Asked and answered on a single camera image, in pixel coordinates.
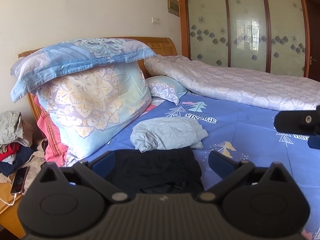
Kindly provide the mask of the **light grey sweatpants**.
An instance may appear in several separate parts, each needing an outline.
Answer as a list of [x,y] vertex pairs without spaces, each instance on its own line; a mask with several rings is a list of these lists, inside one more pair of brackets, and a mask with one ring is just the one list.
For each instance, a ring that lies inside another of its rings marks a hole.
[[172,150],[184,147],[203,148],[208,132],[198,121],[186,117],[152,118],[136,124],[130,141],[140,152]]

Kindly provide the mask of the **red pillow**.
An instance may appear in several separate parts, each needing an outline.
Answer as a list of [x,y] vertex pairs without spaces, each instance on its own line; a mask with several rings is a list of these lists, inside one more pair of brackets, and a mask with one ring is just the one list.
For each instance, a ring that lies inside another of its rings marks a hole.
[[42,108],[37,96],[35,96],[34,102],[41,110],[37,125],[48,140],[45,159],[47,162],[55,162],[58,167],[62,167],[66,163],[68,146],[61,142],[59,129],[52,122],[49,114]]

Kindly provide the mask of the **smartphone with red case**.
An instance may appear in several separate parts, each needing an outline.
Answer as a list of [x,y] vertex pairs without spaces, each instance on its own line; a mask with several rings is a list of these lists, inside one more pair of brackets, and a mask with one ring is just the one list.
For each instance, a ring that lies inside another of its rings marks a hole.
[[19,168],[16,171],[14,181],[11,186],[11,191],[10,191],[11,195],[20,194],[23,192],[28,170],[29,170],[29,167],[26,166],[23,168]]

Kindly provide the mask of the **white wall socket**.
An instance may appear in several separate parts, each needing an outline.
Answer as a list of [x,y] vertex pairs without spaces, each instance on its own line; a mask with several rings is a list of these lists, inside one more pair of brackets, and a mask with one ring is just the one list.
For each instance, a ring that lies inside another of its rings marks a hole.
[[152,17],[151,20],[152,20],[152,24],[160,25],[160,23],[161,23],[160,18],[157,18],[157,17]]

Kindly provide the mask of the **white floral quilt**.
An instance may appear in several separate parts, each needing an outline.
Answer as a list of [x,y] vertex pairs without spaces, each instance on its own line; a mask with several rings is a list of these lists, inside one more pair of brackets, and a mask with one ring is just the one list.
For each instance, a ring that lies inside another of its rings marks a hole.
[[144,60],[151,76],[167,76],[189,91],[277,111],[313,110],[319,105],[319,82],[306,77],[257,70],[216,67],[184,56],[156,55]]

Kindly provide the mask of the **wooden wardrobe with glass doors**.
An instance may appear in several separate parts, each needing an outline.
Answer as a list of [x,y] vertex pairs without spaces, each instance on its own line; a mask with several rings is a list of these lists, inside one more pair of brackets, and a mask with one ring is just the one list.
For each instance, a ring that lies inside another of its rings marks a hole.
[[319,80],[319,0],[179,0],[182,53]]

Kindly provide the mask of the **grey wall panel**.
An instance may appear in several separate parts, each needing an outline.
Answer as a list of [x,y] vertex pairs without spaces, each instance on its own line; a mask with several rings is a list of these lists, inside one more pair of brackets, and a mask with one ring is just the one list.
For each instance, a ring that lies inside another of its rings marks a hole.
[[178,0],[167,0],[168,13],[173,14],[177,17],[180,16],[180,7]]

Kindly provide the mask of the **large floral pillow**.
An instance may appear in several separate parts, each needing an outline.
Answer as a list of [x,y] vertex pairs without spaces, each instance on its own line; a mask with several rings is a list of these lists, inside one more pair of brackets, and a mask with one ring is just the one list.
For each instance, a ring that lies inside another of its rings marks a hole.
[[45,83],[37,92],[67,156],[81,160],[138,118],[151,94],[137,62],[94,67]]

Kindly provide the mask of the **blue patterned bed sheet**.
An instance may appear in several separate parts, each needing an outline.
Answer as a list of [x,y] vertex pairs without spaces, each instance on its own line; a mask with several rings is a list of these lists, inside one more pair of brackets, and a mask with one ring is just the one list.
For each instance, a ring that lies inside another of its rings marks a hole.
[[215,150],[234,161],[249,160],[257,166],[267,167],[272,162],[283,163],[309,202],[311,213],[304,226],[306,239],[319,239],[319,150],[308,146],[308,137],[279,133],[273,122],[277,111],[185,94],[179,105],[153,98],[147,110],[125,127],[106,145],[86,158],[93,161],[107,151],[133,149],[130,135],[139,122],[152,118],[178,118],[197,120],[208,132],[203,148],[193,150],[202,170],[205,189],[220,181],[209,167],[208,157]]

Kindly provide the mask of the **black folded garment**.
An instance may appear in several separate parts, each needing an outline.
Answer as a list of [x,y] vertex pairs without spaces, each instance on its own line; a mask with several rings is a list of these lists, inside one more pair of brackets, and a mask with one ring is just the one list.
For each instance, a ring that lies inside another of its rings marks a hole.
[[204,191],[202,171],[189,147],[173,150],[117,150],[107,181],[134,198],[138,193],[165,194]]

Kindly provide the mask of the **blue striped pillow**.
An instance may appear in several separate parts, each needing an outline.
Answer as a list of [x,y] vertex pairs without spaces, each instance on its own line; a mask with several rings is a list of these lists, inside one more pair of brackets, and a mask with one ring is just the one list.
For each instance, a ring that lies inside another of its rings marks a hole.
[[47,46],[20,57],[12,65],[10,75],[17,81],[11,100],[17,102],[57,77],[152,56],[155,52],[148,45],[128,38],[80,38]]

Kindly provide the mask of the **pile of clothes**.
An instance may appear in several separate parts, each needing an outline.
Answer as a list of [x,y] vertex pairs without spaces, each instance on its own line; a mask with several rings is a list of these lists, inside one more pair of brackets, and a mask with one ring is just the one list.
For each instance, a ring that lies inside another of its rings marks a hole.
[[1,113],[1,183],[13,183],[19,168],[27,167],[26,185],[31,184],[46,162],[46,139],[35,141],[33,127],[20,112]]

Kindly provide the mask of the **small floral pillow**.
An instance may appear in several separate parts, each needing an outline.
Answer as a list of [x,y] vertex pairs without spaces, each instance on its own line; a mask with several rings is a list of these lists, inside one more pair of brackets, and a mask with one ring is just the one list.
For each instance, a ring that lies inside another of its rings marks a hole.
[[180,103],[188,89],[175,79],[167,76],[153,76],[146,79],[152,97],[157,97],[174,103]]

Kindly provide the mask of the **wooden nightstand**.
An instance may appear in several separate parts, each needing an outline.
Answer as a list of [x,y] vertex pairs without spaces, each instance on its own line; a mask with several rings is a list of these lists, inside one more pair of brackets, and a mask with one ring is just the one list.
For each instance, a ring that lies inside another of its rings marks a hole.
[[11,185],[7,178],[1,174],[1,226],[10,231],[13,235],[22,239],[25,231],[18,219],[17,208],[22,200],[22,195],[11,195]]

